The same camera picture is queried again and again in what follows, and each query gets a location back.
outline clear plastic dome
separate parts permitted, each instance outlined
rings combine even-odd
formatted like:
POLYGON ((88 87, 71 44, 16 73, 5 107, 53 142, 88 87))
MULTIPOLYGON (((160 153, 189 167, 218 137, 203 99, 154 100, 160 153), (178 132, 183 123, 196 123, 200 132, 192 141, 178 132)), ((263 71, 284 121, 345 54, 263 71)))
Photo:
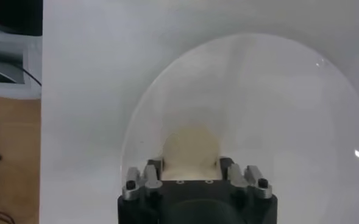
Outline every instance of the clear plastic dome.
POLYGON ((359 223, 359 98, 317 52, 241 34, 181 56, 134 111, 123 177, 192 124, 218 137, 222 155, 261 169, 279 198, 279 223, 359 223))

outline white table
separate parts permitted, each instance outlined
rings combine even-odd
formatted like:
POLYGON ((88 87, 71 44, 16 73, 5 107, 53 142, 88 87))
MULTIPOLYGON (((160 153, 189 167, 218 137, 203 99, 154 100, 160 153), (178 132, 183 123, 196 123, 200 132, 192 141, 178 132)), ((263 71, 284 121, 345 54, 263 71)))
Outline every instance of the white table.
POLYGON ((40 223, 117 222, 133 109, 191 48, 246 29, 300 39, 336 65, 349 61, 338 54, 349 51, 346 39, 332 37, 357 32, 359 16, 333 1, 322 10, 296 0, 44 1, 40 223))

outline metal bracket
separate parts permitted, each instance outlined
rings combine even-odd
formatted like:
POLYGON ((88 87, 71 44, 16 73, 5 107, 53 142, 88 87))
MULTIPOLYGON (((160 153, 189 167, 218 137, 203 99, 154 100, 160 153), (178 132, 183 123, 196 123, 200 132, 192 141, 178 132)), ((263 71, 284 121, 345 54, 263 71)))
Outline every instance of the metal bracket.
POLYGON ((158 180, 157 172, 154 165, 147 165, 144 169, 144 177, 147 180, 145 182, 145 188, 147 196, 151 196, 152 193, 158 192, 163 183, 158 180))
POLYGON ((131 201, 140 197, 140 171, 136 167, 130 167, 126 175, 126 184, 123 186, 124 200, 131 201))
POLYGON ((247 166, 244 170, 244 178, 254 188, 257 198, 268 199, 272 197, 272 186, 267 179, 263 178, 257 166, 247 166))

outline white surface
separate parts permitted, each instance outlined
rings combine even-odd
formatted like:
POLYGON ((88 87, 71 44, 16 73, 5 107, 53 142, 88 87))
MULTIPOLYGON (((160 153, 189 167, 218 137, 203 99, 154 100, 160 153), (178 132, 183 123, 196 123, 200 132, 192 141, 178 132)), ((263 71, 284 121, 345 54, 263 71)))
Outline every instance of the white surface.
POLYGON ((180 57, 135 111, 123 176, 159 156, 176 129, 200 123, 219 136, 223 156, 269 178, 280 223, 359 223, 359 99, 319 54, 244 34, 180 57))
POLYGON ((41 224, 117 222, 121 146, 137 102, 173 60, 216 37, 298 40, 359 95, 359 0, 48 0, 43 26, 41 224))

